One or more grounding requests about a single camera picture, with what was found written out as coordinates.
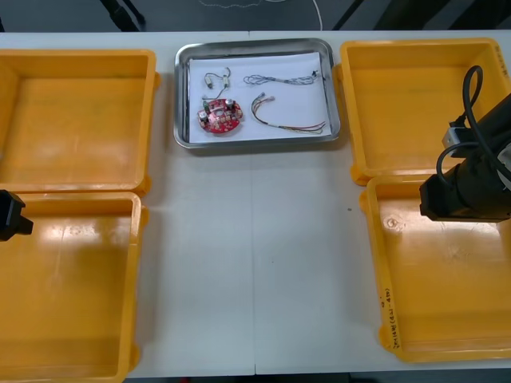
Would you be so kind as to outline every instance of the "round circuit board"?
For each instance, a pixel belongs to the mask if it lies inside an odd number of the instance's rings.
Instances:
[[[240,124],[243,112],[237,102],[220,98],[204,102],[204,109],[197,113],[199,124],[206,132],[224,134]]]

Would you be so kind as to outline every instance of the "table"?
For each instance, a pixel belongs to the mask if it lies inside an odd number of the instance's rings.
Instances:
[[[196,42],[268,38],[495,38],[509,31],[2,34],[16,49],[151,49],[153,114],[138,290],[142,358],[130,377],[511,367],[510,360],[411,365],[378,343],[378,297],[362,188],[346,129],[330,144],[189,152],[172,137],[173,59]]]

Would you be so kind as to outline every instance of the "yellow plastic bin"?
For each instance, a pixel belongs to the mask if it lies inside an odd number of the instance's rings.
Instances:
[[[0,380],[123,381],[148,213],[129,192],[19,196],[34,233],[0,243]]]
[[[500,48],[488,38],[349,41],[341,57],[351,175],[361,185],[376,176],[434,172],[449,122],[463,112],[461,85],[470,66],[484,70],[476,118],[511,92]],[[446,158],[445,169],[457,161]]]
[[[0,189],[149,190],[148,50],[0,50]]]
[[[511,357],[511,222],[433,222],[425,179],[376,177],[361,194],[380,341],[404,361]]]

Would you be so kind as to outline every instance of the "cable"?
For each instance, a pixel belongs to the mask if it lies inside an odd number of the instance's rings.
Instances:
[[[469,69],[463,79],[463,107],[465,108],[465,115],[469,121],[469,125],[475,133],[477,142],[481,146],[482,150],[488,156],[489,160],[493,163],[495,168],[508,180],[511,180],[511,171],[497,158],[489,147],[486,138],[481,132],[479,125],[477,124],[476,117],[472,110],[472,101],[470,100],[470,82],[474,73],[477,73],[477,83],[482,83],[482,68],[479,65],[475,65]]]
[[[277,3],[277,2],[286,2],[287,0],[264,0],[264,1]],[[241,4],[229,4],[228,6],[223,6],[221,4],[207,4],[207,3],[203,2],[202,0],[199,0],[199,3],[202,4],[203,6],[216,6],[218,8],[222,8],[223,10],[228,10],[229,8],[249,8],[251,6],[260,6],[262,2],[263,2],[263,0],[258,0],[258,2],[253,2],[251,4],[247,4],[246,6],[241,5]],[[321,17],[321,11],[319,10],[318,3],[316,2],[316,0],[312,0],[312,2],[314,3],[314,7],[316,8],[316,13],[318,14],[319,30],[323,30],[323,18]]]
[[[272,126],[274,128],[286,129],[286,130],[289,130],[289,131],[292,131],[292,132],[299,132],[299,133],[308,132],[308,133],[312,133],[312,134],[320,134],[323,131],[323,128],[327,125],[327,123],[325,121],[323,121],[323,122],[321,122],[319,124],[310,125],[310,126],[288,126],[288,125],[272,124],[272,123],[269,123],[269,122],[267,122],[265,120],[262,120],[261,118],[259,118],[257,116],[257,111],[259,110],[259,108],[261,107],[262,104],[275,100],[275,98],[273,96],[264,98],[265,96],[266,96],[265,93],[262,92],[252,102],[252,115],[261,124]]]
[[[245,84],[249,84],[249,85],[262,85],[262,84],[266,84],[267,82],[270,82],[270,81],[280,82],[282,84],[289,84],[289,85],[312,85],[312,84],[314,84],[314,81],[317,78],[318,78],[318,71],[315,70],[314,72],[312,72],[311,76],[306,76],[306,77],[282,79],[282,78],[276,78],[276,77],[261,76],[260,74],[252,74],[251,76],[246,76],[243,79],[243,81],[245,82]]]
[[[223,80],[224,87],[222,88],[222,90],[220,90],[220,93],[218,93],[218,96],[216,96],[215,98],[202,97],[203,100],[206,100],[206,101],[218,100],[220,98],[220,96],[222,95],[222,93],[224,92],[224,90],[229,87],[229,78],[231,77],[231,70],[229,69],[229,67],[225,67],[225,70],[227,70],[227,74],[224,74],[223,76],[220,76],[216,73],[211,73],[211,72],[208,72],[204,75],[204,82],[206,83],[206,86],[208,88],[213,89],[213,83],[212,83],[211,79],[209,78],[209,76],[215,76],[215,77],[218,77],[219,79]]]
[[[286,2],[287,0],[264,0],[265,2]],[[241,4],[230,4],[228,6],[222,6],[221,4],[206,4],[202,0],[199,0],[199,3],[203,6],[216,6],[218,8],[222,8],[224,10],[228,10],[229,8],[249,8],[251,6],[260,6],[263,0],[258,0],[258,2],[253,2],[252,4],[247,4],[243,6]]]
[[[479,97],[479,94],[481,93],[481,88],[482,88],[482,69],[481,69],[481,76],[477,75],[476,90],[473,92],[472,100],[470,100],[471,107],[476,103],[477,98]],[[465,108],[465,111],[455,120],[456,125],[465,126],[465,118],[466,118],[466,108]]]
[[[477,142],[460,142],[458,144],[454,144],[453,146],[449,146],[447,149],[445,149],[440,156],[438,156],[437,159],[437,176],[442,181],[444,185],[446,185],[448,188],[452,188],[453,185],[449,183],[447,178],[444,176],[444,173],[442,172],[442,163],[444,162],[444,159],[446,156],[451,153],[453,150],[456,150],[458,148],[470,148],[470,147],[477,147],[479,144]]]
[[[323,18],[321,17],[321,12],[319,11],[318,3],[316,0],[312,0],[314,3],[314,6],[316,7],[316,13],[318,14],[318,20],[319,20],[319,30],[323,30]]]

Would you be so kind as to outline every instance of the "tray rim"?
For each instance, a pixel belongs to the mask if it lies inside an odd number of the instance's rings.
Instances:
[[[123,305],[121,309],[121,336],[119,338],[119,354],[117,371],[112,376],[82,377],[81,381],[123,381],[138,363],[138,347],[135,339],[137,323],[137,280],[140,266],[141,244],[144,226],[149,221],[149,211],[142,205],[141,198],[130,191],[98,191],[88,193],[18,193],[25,203],[52,201],[111,201],[124,200],[132,203],[131,224],[129,229],[129,245],[126,252],[125,287],[123,289]],[[49,377],[51,381],[69,381],[68,377]]]
[[[355,96],[355,87],[351,76],[350,58],[347,50],[353,47],[370,47],[370,46],[418,46],[418,45],[473,45],[481,44],[492,47],[492,56],[496,63],[501,63],[505,67],[505,61],[501,54],[501,48],[492,38],[433,38],[433,39],[410,39],[410,40],[353,40],[346,41],[340,47],[342,80],[340,86],[344,90],[344,99],[347,105],[347,119],[350,121],[351,147],[353,151],[353,166],[351,169],[351,177],[353,181],[361,186],[366,186],[367,182],[376,176],[408,176],[408,169],[387,169],[378,170],[369,168],[366,163],[366,151],[362,142],[362,128],[358,118],[358,109]],[[499,71],[501,79],[508,93],[511,93],[511,80],[509,76],[505,76]],[[432,174],[427,169],[417,169],[414,174],[422,174],[424,176]]]
[[[291,49],[292,46],[298,44],[310,44],[315,49]],[[226,57],[250,57],[250,56],[282,56],[290,54],[319,52],[321,60],[321,68],[323,76],[329,81],[324,81],[325,98],[327,101],[327,110],[330,118],[332,134],[321,137],[293,137],[266,140],[246,140],[246,141],[227,141],[227,142],[210,142],[210,143],[190,143],[185,139],[185,131],[189,129],[188,120],[188,67],[189,61],[194,57],[189,57],[193,50],[197,49],[253,49],[255,52],[228,54],[216,53],[201,56],[200,58],[226,58]],[[336,96],[335,83],[337,82],[337,71],[335,70],[332,48],[330,45],[319,38],[288,38],[275,40],[246,40],[246,41],[227,41],[227,42],[209,42],[199,44],[188,44],[177,51],[174,61],[174,139],[176,142],[186,149],[206,149],[206,148],[238,148],[252,146],[279,146],[283,144],[310,144],[318,142],[329,142],[339,137],[342,128],[339,119],[339,100]]]
[[[2,57],[146,57],[145,84],[142,95],[137,158],[134,177],[128,183],[59,183],[27,184],[1,183],[0,189],[16,193],[40,192],[134,192],[145,195],[149,192],[149,150],[152,130],[154,95],[161,83],[156,71],[156,54],[150,49],[0,49]]]
[[[383,254],[379,249],[384,248],[385,239],[383,237],[380,209],[376,198],[376,187],[378,185],[395,185],[395,184],[411,184],[417,185],[417,188],[429,178],[429,175],[414,176],[376,176],[369,180],[367,188],[362,191],[358,202],[360,208],[366,216],[367,230],[370,237],[371,257],[374,264],[374,274],[376,278],[376,286],[378,289],[378,301],[380,303],[380,315],[382,325],[378,329],[378,338],[381,346],[388,352],[393,353],[396,357],[406,362],[435,362],[435,361],[473,361],[492,358],[510,358],[511,347],[500,350],[444,350],[444,351],[403,351],[401,335],[399,333],[398,314],[394,314],[395,318],[391,322],[389,310],[392,309],[396,313],[394,300],[391,303],[384,300],[383,292],[388,289],[390,296],[394,287],[390,276],[389,265],[387,261],[388,255]],[[393,348],[392,341],[397,339],[399,347]]]

